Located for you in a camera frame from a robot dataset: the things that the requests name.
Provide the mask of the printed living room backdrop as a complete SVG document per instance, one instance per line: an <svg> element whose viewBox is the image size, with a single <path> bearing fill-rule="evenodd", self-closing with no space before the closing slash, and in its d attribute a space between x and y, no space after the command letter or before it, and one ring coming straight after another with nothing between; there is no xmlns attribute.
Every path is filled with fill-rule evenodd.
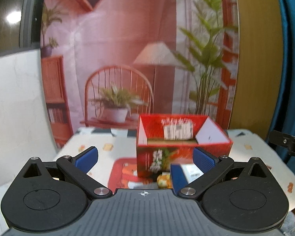
<svg viewBox="0 0 295 236"><path fill-rule="evenodd" d="M141 113L205 114L229 127L237 0L43 0L41 73L61 148L80 127Z"/></svg>

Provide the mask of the white barcode label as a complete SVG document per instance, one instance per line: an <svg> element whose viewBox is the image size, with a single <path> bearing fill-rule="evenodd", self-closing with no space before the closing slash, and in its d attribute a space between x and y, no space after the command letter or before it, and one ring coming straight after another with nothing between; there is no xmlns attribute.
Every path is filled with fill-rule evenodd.
<svg viewBox="0 0 295 236"><path fill-rule="evenodd" d="M165 140L189 140L193 138L193 125L191 123L165 125L163 133Z"/></svg>

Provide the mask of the red strawberry cardboard box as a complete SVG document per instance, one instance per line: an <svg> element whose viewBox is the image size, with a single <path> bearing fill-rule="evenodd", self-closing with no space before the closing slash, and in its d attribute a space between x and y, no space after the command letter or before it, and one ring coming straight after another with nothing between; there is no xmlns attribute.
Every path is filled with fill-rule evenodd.
<svg viewBox="0 0 295 236"><path fill-rule="evenodd" d="M141 114L136 135L137 175L152 177L172 164L192 162L193 149L219 157L229 155L233 141L209 116Z"/></svg>

